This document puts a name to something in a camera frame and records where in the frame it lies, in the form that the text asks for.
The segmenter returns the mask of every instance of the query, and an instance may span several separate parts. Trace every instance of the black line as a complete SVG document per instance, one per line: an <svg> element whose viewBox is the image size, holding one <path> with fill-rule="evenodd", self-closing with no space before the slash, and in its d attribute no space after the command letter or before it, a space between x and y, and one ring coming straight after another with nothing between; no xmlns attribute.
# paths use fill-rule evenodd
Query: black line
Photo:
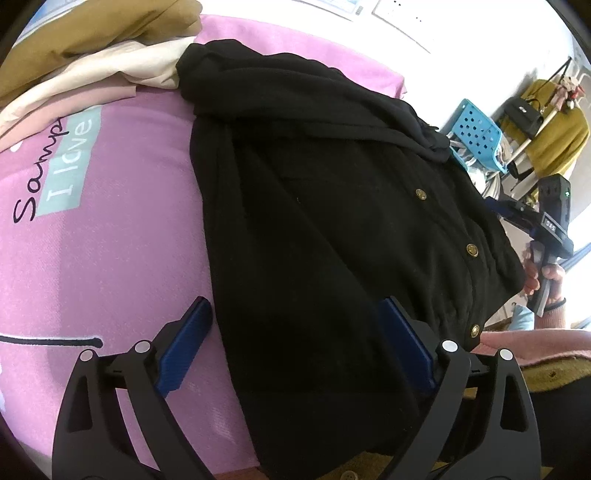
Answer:
<svg viewBox="0 0 591 480"><path fill-rule="evenodd" d="M93 346L102 348L103 340L98 337L83 339L59 339L59 338L15 338L0 335L0 342L14 343L16 345L47 345L47 346Z"/></svg>

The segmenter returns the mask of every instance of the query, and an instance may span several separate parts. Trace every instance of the hand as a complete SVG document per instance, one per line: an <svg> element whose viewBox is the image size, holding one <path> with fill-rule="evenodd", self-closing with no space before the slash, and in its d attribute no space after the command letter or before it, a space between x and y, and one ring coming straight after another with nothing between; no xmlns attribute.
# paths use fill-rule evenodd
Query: hand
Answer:
<svg viewBox="0 0 591 480"><path fill-rule="evenodd" d="M531 261L529 249L524 253L523 268L525 270L525 275L527 276L523 291L526 295L533 295L536 290L540 289L540 281L538 279L538 268L535 266L535 263ZM542 275L549 280L553 280L550 284L550 293L548 294L546 306L564 300L562 295L562 281L566 275L564 268L557 264L546 265L542 268Z"/></svg>

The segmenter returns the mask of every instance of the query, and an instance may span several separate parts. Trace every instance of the black cardigan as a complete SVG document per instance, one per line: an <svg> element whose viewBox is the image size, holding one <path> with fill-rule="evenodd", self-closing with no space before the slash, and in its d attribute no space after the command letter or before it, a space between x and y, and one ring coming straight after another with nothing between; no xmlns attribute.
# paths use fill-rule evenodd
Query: black cardigan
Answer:
<svg viewBox="0 0 591 480"><path fill-rule="evenodd" d="M375 305L394 295L467 349L524 281L449 142L407 103L292 54L193 44L216 317L263 471L314 479L418 416Z"/></svg>

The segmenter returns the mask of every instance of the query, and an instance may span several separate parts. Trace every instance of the blue plastic basket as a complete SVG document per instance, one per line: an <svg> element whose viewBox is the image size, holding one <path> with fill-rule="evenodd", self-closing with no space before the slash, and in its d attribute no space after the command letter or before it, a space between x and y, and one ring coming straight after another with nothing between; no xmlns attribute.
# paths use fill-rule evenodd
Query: blue plastic basket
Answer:
<svg viewBox="0 0 591 480"><path fill-rule="evenodd" d="M507 167L498 162L495 156L496 149L501 143L501 129L470 100L464 99L461 107L460 118L454 124L452 133L485 168L507 173ZM466 168L460 155L453 148L452 151Z"/></svg>

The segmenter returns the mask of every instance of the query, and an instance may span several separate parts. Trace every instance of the black handbag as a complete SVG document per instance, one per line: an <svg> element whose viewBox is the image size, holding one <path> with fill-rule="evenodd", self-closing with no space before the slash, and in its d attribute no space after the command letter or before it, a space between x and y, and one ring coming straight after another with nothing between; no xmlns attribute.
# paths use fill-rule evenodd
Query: black handbag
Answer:
<svg viewBox="0 0 591 480"><path fill-rule="evenodd" d="M562 70L562 75L558 81L560 84L564 78L564 75L566 74L567 69L569 68L571 61L572 58L569 57L569 59L558 70L556 70L556 72L550 78L554 78ZM535 97L535 94L538 93L549 81L549 79L546 80L540 88L538 88L526 99L521 97L510 98L503 108L507 117L509 117L515 126L531 140L533 140L540 131L540 127L544 123L544 117L542 116L542 113L544 113L545 108L550 103L550 100L548 100L548 102L546 102L546 104L542 107L540 101ZM533 102L538 102L539 109L532 105Z"/></svg>
<svg viewBox="0 0 591 480"><path fill-rule="evenodd" d="M538 101L535 98L524 100L521 97L510 98L505 104L504 111L515 126L528 138L533 139L544 123L540 111L529 102Z"/></svg>

